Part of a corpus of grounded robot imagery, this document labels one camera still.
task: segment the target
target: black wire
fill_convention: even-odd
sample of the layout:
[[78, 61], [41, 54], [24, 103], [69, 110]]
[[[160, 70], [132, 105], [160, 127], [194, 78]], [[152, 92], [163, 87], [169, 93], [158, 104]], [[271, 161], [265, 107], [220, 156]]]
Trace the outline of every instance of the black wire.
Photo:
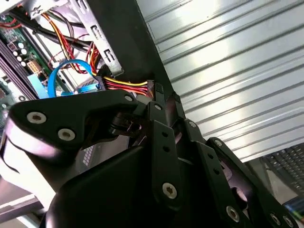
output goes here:
[[73, 27], [71, 25], [71, 22], [69, 22], [61, 13], [59, 13], [59, 12], [57, 12], [55, 10], [50, 9], [48, 12], [46, 12], [46, 14], [48, 14], [50, 17], [51, 17], [51, 15], [55, 15], [55, 16], [61, 18], [62, 20], [60, 22], [66, 24], [66, 26], [68, 28], [68, 32], [70, 34], [70, 37], [75, 38], [74, 29], [73, 29]]
[[75, 38], [74, 29], [73, 29], [72, 25], [70, 24], [70, 22], [61, 13], [59, 13], [59, 12], [57, 12], [55, 10], [51, 10], [50, 9], [49, 12], [47, 12], [46, 14], [50, 15], [52, 13], [57, 14], [58, 17], [62, 18], [62, 20], [64, 21], [64, 23], [66, 24], [66, 26], [68, 28], [68, 32], [69, 32], [70, 36], [72, 38]]
[[[16, 8], [12, 9], [9, 12], [9, 14], [17, 21], [19, 21], [23, 26], [59, 44], [59, 40], [55, 32], [52, 32], [46, 28], [41, 27], [35, 20], [30, 20], [27, 16], [20, 14], [20, 12], [16, 10]], [[75, 41], [75, 39], [72, 37], [67, 37], [67, 36], [64, 37], [66, 38], [69, 45], [80, 51], [87, 52], [87, 49], [83, 47], [89, 47], [91, 44], [91, 41], [82, 41], [82, 40]]]
[[[64, 19], [58, 17], [57, 15], [53, 14], [52, 12], [47, 12], [47, 14], [48, 14], [50, 17], [52, 17], [52, 18], [54, 18], [54, 19], [56, 19], [56, 20], [58, 20], [58, 21], [60, 21], [60, 22], [65, 23], [65, 20], [64, 20]], [[85, 26], [84, 26], [83, 24], [81, 24], [81, 23], [71, 22], [71, 21], [69, 21], [69, 23], [71, 24], [71, 26], [79, 27], [79, 28], [84, 28], [84, 29], [85, 29]]]

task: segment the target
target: corrugated metal panel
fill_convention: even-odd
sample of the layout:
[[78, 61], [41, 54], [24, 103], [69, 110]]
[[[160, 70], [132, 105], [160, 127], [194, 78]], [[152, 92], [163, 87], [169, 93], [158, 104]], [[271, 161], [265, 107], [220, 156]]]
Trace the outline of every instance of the corrugated metal panel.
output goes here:
[[138, 0], [186, 116], [242, 160], [304, 142], [302, 0]]

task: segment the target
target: red wire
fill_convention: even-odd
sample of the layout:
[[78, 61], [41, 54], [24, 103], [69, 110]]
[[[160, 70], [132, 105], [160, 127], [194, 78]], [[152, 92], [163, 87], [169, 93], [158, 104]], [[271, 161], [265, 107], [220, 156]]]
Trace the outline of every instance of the red wire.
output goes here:
[[93, 42], [91, 42], [91, 44], [90, 44], [90, 46], [89, 46], [89, 49], [87, 50], [86, 57], [85, 57], [86, 62], [87, 62], [88, 59], [89, 59], [89, 54], [90, 54], [90, 52], [91, 52], [92, 45], [93, 45]]
[[18, 25], [15, 25], [15, 26], [3, 26], [3, 25], [0, 25], [0, 28], [4, 28], [4, 29], [17, 29], [21, 27], [21, 24], [18, 24]]
[[146, 96], [147, 94], [145, 94], [144, 92], [141, 92], [141, 91], [136, 91], [136, 90], [132, 90], [132, 89], [123, 89], [129, 93], [137, 93], [137, 94], [141, 94], [141, 95], [144, 95]]
[[[73, 42], [71, 43], [71, 45], [72, 45], [73, 43], [75, 43], [77, 40], [79, 40], [81, 37], [88, 36], [88, 35], [89, 35], [89, 34], [83, 34], [83, 35], [77, 37], [76, 39], [73, 40]], [[52, 61], [56, 56], [58, 56], [61, 52], [62, 52], [62, 50], [59, 51], [56, 55], [54, 55], [54, 56], [49, 60], [49, 62], [48, 62], [48, 64], [47, 64], [48, 67], [50, 67], [51, 61]]]
[[12, 25], [14, 24], [15, 22], [17, 22], [17, 20], [14, 18], [11, 22], [4, 22], [4, 23], [0, 23], [0, 25]]
[[[62, 42], [63, 42], [64, 49], [67, 51], [67, 53], [69, 54], [69, 56], [70, 56], [71, 59], [75, 59], [74, 54], [73, 54], [73, 52], [72, 52], [71, 46], [69, 45], [69, 43], [67, 42], [67, 40], [65, 39], [65, 37], [62, 35], [61, 31], [58, 29], [57, 26], [56, 26], [56, 28], [57, 28], [57, 31], [58, 31], [58, 33], [59, 33], [59, 36], [60, 36], [60, 38], [61, 38], [61, 40], [62, 40]], [[87, 73], [85, 70], [81, 70], [81, 69], [79, 68], [79, 65], [78, 65], [78, 64], [75, 64], [75, 66], [76, 66], [76, 68], [78, 69], [78, 70], [76, 70], [78, 73], [80, 73], [80, 74], [86, 74], [86, 73]]]
[[126, 89], [133, 89], [133, 90], [144, 90], [144, 91], [148, 91], [148, 88], [147, 87], [131, 87], [131, 86], [127, 86], [127, 85], [122, 85], [122, 84], [115, 84], [115, 83], [112, 83], [112, 82], [106, 82], [106, 84], [108, 86], [116, 86], [118, 88], [126, 88]]

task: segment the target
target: capacitor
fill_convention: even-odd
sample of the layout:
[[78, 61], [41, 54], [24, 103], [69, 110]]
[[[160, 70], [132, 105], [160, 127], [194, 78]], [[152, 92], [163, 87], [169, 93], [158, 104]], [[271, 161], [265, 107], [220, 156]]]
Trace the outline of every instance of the capacitor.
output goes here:
[[21, 49], [21, 54], [26, 55], [28, 53], [28, 51], [26, 49]]
[[18, 43], [18, 47], [21, 48], [21, 49], [23, 49], [23, 48], [24, 48], [24, 44], [21, 43], [21, 42], [19, 42], [19, 43]]
[[17, 57], [19, 55], [19, 51], [13, 51], [13, 55]]

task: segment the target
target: white ribbed surface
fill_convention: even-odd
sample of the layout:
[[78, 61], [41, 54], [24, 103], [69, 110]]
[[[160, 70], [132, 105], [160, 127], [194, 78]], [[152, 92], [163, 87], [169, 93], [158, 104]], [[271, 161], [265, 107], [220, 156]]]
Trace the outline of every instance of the white ribbed surface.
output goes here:
[[242, 160], [304, 142], [302, 0], [137, 0], [186, 116]]

